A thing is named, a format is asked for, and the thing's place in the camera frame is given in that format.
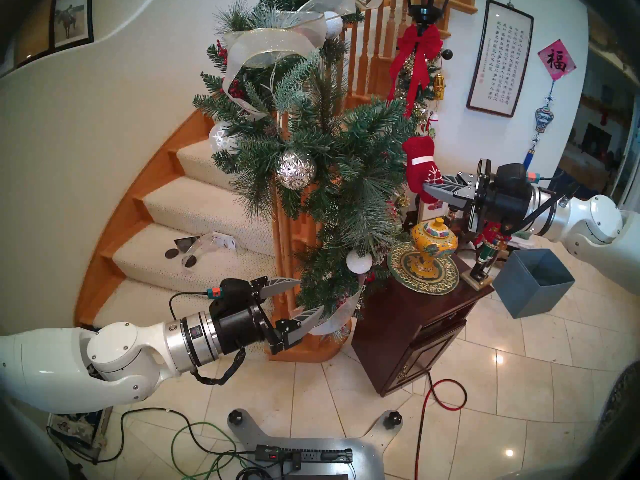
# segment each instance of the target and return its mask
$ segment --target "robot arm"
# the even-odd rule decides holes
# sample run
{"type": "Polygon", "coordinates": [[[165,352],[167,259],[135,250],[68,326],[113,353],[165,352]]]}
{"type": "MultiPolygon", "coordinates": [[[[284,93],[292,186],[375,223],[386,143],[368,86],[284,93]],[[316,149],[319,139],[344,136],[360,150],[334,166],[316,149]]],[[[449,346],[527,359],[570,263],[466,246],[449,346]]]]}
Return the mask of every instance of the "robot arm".
{"type": "Polygon", "coordinates": [[[290,278],[228,278],[210,290],[209,312],[137,327],[112,323],[98,332],[43,328],[0,337],[0,383],[9,395],[42,410],[85,413],[143,401],[167,378],[187,371],[222,385],[244,359],[244,347],[267,339],[271,353],[295,346],[319,321],[323,307],[273,327],[260,304],[299,284],[290,278]],[[241,350],[216,381],[197,368],[241,350]]]}
{"type": "Polygon", "coordinates": [[[593,265],[605,277],[640,294],[640,217],[619,210],[606,196],[588,201],[555,194],[535,182],[520,163],[498,167],[481,160],[476,174],[444,175],[443,183],[424,183],[426,192],[464,209],[467,229],[481,232],[485,220],[502,224],[507,233],[528,231],[560,242],[574,257],[593,265]]]}

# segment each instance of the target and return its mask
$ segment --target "gold plate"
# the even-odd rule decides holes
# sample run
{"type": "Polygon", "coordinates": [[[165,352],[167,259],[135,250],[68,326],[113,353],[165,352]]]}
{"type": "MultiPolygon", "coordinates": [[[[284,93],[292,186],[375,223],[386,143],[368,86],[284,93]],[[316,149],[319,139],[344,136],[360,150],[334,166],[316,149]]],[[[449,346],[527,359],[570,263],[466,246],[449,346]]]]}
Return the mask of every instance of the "gold plate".
{"type": "Polygon", "coordinates": [[[432,280],[425,280],[411,271],[410,262],[418,261],[420,257],[411,242],[403,242],[391,249],[386,257],[386,264],[398,282],[418,293],[443,296],[458,286],[460,274],[451,256],[434,259],[433,265],[438,269],[439,275],[432,280]]]}

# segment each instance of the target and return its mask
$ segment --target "red cable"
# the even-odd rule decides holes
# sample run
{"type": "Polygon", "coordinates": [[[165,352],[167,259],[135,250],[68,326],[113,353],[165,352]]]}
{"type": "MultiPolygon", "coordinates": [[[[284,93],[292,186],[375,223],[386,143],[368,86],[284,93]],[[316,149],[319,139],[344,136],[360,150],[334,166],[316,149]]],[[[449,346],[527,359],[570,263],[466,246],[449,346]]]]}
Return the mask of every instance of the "red cable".
{"type": "Polygon", "coordinates": [[[436,383],[433,383],[433,381],[431,380],[431,373],[430,372],[427,372],[427,378],[429,379],[429,392],[427,392],[427,395],[424,396],[424,403],[422,404],[422,415],[420,416],[420,429],[418,430],[418,446],[416,447],[416,450],[415,450],[415,480],[418,480],[418,460],[420,458],[420,440],[423,437],[424,411],[427,408],[427,401],[429,400],[429,396],[433,392],[433,399],[435,399],[436,402],[441,407],[443,407],[443,408],[445,408],[446,410],[449,410],[449,411],[458,411],[458,410],[461,410],[462,408],[464,408],[466,403],[467,403],[467,397],[468,397],[466,389],[457,380],[453,380],[453,379],[450,379],[450,378],[443,378],[442,380],[438,380],[436,383]],[[436,395],[435,388],[436,388],[436,386],[438,384],[440,384],[442,382],[455,383],[457,386],[459,386],[459,388],[462,389],[462,392],[465,394],[465,400],[462,401],[462,404],[459,405],[457,408],[451,408],[450,406],[447,406],[442,401],[440,401],[440,399],[438,399],[438,396],[436,395]]]}

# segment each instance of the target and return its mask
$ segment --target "yellow ginger jar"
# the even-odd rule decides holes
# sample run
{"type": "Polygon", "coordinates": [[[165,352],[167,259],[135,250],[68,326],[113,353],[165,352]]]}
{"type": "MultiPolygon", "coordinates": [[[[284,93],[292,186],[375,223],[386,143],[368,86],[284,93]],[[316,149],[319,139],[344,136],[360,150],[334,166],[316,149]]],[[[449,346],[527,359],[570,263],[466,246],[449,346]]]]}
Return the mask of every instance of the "yellow ginger jar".
{"type": "Polygon", "coordinates": [[[456,234],[449,230],[441,217],[421,221],[411,229],[411,243],[420,253],[411,259],[410,268],[422,279],[435,279],[439,269],[433,260],[444,260],[455,253],[458,247],[456,234]]]}

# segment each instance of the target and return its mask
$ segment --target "power strip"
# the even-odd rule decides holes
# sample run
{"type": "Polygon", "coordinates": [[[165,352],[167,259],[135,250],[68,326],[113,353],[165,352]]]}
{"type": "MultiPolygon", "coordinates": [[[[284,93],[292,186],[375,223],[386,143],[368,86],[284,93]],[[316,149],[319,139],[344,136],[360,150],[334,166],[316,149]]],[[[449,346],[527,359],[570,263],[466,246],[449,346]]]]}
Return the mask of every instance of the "power strip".
{"type": "Polygon", "coordinates": [[[351,463],[353,461],[352,449],[291,449],[262,444],[255,447],[255,459],[258,461],[287,461],[294,455],[299,455],[299,461],[302,463],[351,463]]]}

